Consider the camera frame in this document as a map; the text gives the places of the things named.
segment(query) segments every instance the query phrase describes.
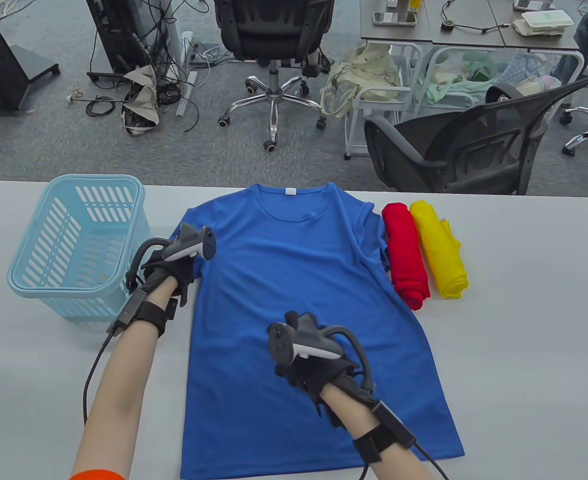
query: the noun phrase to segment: jeans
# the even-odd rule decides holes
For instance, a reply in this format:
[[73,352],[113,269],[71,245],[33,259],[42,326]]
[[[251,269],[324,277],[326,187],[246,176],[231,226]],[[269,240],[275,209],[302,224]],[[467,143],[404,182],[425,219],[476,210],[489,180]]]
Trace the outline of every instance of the jeans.
[[[582,70],[584,70],[588,66],[588,11],[583,18],[580,19],[580,22],[576,27],[574,40],[578,45],[580,53],[582,53],[582,56],[585,59],[585,64],[582,67]],[[569,82],[576,66],[578,66],[578,60],[576,60],[575,57],[564,55],[558,64],[552,69],[551,75],[558,78],[564,85]]]

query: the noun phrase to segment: wrist strap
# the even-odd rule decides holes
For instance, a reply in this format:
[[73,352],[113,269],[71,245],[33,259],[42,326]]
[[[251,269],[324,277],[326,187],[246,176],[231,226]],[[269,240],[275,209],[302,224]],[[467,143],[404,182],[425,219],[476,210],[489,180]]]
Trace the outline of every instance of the wrist strap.
[[143,322],[149,322],[156,325],[156,328],[158,329],[158,338],[161,338],[165,333],[167,312],[155,303],[144,301],[140,305],[136,315],[134,315],[134,318],[129,322],[129,325],[136,322],[136,320],[142,320]]
[[372,428],[365,435],[354,440],[354,446],[365,464],[380,462],[380,454],[396,443],[394,434],[384,425]]

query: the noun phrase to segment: blue t-shirt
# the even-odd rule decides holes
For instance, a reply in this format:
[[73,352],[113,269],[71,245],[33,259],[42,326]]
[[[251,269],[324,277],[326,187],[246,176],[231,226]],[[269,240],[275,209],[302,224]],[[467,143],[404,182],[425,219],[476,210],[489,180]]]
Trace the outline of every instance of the blue t-shirt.
[[186,212],[214,229],[218,253],[195,267],[182,479],[362,466],[349,434],[274,373],[266,329],[291,310],[350,329],[376,397],[434,458],[463,455],[427,338],[387,276],[373,206],[333,183],[296,195],[254,185]]

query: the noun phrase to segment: desk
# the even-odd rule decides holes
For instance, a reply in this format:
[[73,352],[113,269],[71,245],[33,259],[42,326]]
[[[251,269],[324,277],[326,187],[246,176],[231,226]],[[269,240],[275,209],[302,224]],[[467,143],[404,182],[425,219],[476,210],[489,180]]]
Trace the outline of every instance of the desk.
[[[68,478],[83,429],[83,384],[104,338],[7,286],[44,187],[0,182],[0,479]],[[186,208],[235,190],[146,188],[145,211],[158,236],[169,235]],[[434,288],[417,312],[467,452],[442,462],[450,478],[588,478],[588,198],[353,194],[378,212],[388,202],[426,199],[463,244],[470,288],[461,300],[442,300]],[[195,295],[191,287],[191,306]],[[191,319],[190,308],[177,311],[159,342],[132,480],[178,478]]]
[[[487,0],[492,9],[496,22],[509,23],[512,20],[520,18],[522,12],[515,11],[512,7],[512,0]],[[576,0],[554,0],[557,9],[564,10],[574,21],[574,25],[565,30],[564,34],[559,36],[522,36],[513,27],[501,28],[500,35],[507,48],[519,48],[528,50],[552,50],[552,51],[575,51],[578,45],[573,39],[576,26],[580,21],[580,14],[577,10],[579,5]]]
[[[486,34],[473,30],[454,28],[452,31],[440,29],[442,18],[440,8],[444,0],[423,0],[418,12],[415,27],[374,25],[374,12],[393,12],[387,9],[387,0],[360,0],[360,37],[370,41],[386,42],[431,42],[436,45],[450,46],[486,46],[499,48],[503,46],[500,33],[492,30]],[[492,9],[486,0],[458,0],[447,9],[448,18],[475,26],[492,26],[495,24]]]

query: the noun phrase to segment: phone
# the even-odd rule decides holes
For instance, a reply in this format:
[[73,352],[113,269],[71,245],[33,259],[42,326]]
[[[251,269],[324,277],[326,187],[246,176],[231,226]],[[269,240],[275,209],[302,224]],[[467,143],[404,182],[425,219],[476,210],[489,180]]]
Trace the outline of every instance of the phone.
[[520,12],[543,12],[545,10],[555,10],[556,7],[552,2],[530,1],[530,0],[514,0],[514,10]]
[[375,11],[374,25],[400,25],[400,26],[414,26],[416,25],[416,14],[408,12],[407,14],[399,14],[396,12]]

